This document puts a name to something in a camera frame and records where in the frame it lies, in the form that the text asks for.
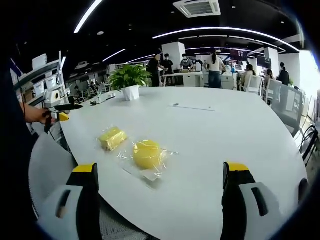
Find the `white flower pot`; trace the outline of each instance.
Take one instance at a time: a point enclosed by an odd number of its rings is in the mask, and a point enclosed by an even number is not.
[[[139,85],[123,88],[122,92],[126,101],[132,101],[140,98]]]

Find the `plastic bag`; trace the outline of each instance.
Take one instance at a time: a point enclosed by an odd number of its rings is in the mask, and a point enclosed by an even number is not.
[[[108,128],[98,139],[104,149],[112,151],[127,138],[128,137],[124,131],[114,126]]]
[[[163,149],[157,142],[146,138],[130,143],[118,155],[122,159],[122,168],[136,177],[152,182],[160,178],[167,169],[165,163],[168,157],[178,154]]]

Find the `round yellow sponge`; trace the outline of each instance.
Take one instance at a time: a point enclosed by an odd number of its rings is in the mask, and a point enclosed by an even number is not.
[[[133,160],[143,169],[157,168],[162,162],[162,150],[152,140],[143,140],[133,146]]]

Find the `round table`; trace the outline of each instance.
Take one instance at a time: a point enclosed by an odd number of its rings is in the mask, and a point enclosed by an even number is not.
[[[220,239],[226,161],[245,164],[275,194],[284,218],[295,211],[306,169],[291,134],[257,95],[196,87],[139,91],[134,101],[116,92],[102,104],[86,102],[61,123],[76,161],[98,164],[100,195],[128,221],[161,240]],[[120,167],[117,149],[100,147],[97,138],[110,126],[179,154],[147,184]]]

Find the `green leaves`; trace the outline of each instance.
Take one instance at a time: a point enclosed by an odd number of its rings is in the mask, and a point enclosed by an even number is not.
[[[151,74],[145,70],[143,65],[124,65],[122,69],[111,73],[109,81],[112,88],[119,91],[135,85],[143,86],[145,79],[150,76]]]

